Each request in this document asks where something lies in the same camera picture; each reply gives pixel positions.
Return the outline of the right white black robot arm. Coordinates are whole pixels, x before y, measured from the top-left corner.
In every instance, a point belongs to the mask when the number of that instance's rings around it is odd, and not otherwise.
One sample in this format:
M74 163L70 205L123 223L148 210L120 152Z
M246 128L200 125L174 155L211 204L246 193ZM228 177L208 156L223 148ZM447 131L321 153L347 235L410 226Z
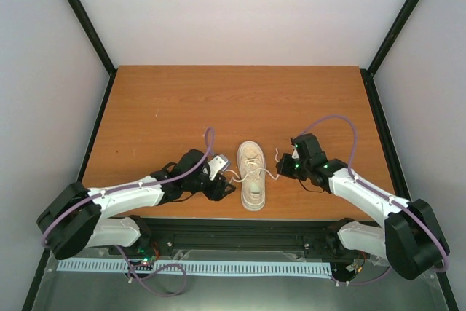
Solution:
M281 176L310 181L366 213L375 226L346 219L331 234L330 249L378 256L401 277L414 280L430 268L447 268L450 249L431 206L390 194L360 177L339 159L328 159L315 135L291 140L292 153L277 161Z

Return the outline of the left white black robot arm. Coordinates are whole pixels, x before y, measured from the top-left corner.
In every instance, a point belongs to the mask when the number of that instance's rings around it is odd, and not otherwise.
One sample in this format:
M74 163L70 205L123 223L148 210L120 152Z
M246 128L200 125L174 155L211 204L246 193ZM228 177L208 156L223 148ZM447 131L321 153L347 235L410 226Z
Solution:
M220 201L235 191L223 171L229 160L222 154L209 159L191 149L178 162L126 184L87 188L69 184L36 220L42 244L58 260L76 256L85 248L120 245L141 255L151 246L151 235L141 219L125 212L179 202L185 193L204 194Z

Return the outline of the white shoelace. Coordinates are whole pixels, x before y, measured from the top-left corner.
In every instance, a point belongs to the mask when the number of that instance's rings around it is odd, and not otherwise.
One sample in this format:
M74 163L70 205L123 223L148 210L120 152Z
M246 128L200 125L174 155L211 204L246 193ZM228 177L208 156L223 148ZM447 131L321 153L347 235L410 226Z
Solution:
M240 177L240 175L234 170L226 169L225 173L231 173L232 177L229 179L229 183L242 183L245 180L249 179L251 176L264 175L267 174L273 181L276 181L280 175L276 174L275 176L266 168L256 168L255 170L249 171L245 176Z

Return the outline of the cream white lace sneaker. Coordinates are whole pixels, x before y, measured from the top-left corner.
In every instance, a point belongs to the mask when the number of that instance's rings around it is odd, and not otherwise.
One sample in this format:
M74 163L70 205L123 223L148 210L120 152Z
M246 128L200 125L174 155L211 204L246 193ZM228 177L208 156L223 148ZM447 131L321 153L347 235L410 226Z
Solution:
M256 168L265 168L265 156L261 147L254 141L244 141L237 151L237 168L240 177ZM241 202L249 211L259 211L265 205L265 176L251 176L241 183Z

